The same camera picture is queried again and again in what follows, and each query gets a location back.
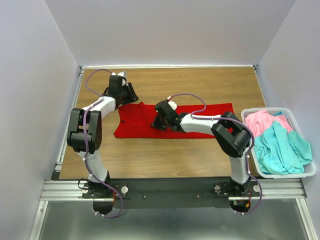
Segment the red t shirt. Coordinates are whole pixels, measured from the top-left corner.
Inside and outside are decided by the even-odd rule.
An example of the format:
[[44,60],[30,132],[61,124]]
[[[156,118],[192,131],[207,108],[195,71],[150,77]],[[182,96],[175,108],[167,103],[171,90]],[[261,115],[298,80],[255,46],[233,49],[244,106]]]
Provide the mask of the red t shirt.
[[[120,139],[213,139],[213,135],[204,133],[182,133],[173,132],[170,129],[159,130],[151,126],[157,113],[155,105],[128,104],[121,107],[119,112],[120,122],[114,132],[114,136]],[[202,105],[180,105],[177,107],[177,113],[191,113],[203,108]],[[205,116],[221,115],[224,112],[234,113],[232,103],[209,104],[206,110],[201,113]]]

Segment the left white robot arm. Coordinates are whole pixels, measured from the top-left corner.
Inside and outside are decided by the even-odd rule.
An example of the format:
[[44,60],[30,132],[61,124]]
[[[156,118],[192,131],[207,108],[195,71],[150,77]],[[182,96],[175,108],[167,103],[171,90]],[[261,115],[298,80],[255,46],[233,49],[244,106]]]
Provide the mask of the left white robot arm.
[[99,197],[107,197],[115,190],[110,174],[104,166],[100,147],[103,140],[103,118],[109,113],[138,101],[134,88],[125,73],[112,73],[108,87],[98,93],[98,99],[83,108],[73,108],[69,116],[67,145],[81,157],[87,172],[88,185]]

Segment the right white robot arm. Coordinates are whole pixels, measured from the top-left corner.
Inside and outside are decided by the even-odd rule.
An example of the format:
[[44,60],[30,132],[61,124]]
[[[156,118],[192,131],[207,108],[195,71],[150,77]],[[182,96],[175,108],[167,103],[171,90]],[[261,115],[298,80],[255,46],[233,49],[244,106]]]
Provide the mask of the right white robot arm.
[[248,190],[250,170],[247,152],[250,131],[230,111],[222,115],[204,116],[193,113],[177,113],[172,100],[163,100],[154,107],[156,117],[151,126],[158,130],[170,129],[180,133],[200,133],[215,137],[222,151],[229,156],[231,179],[226,192],[242,196]]

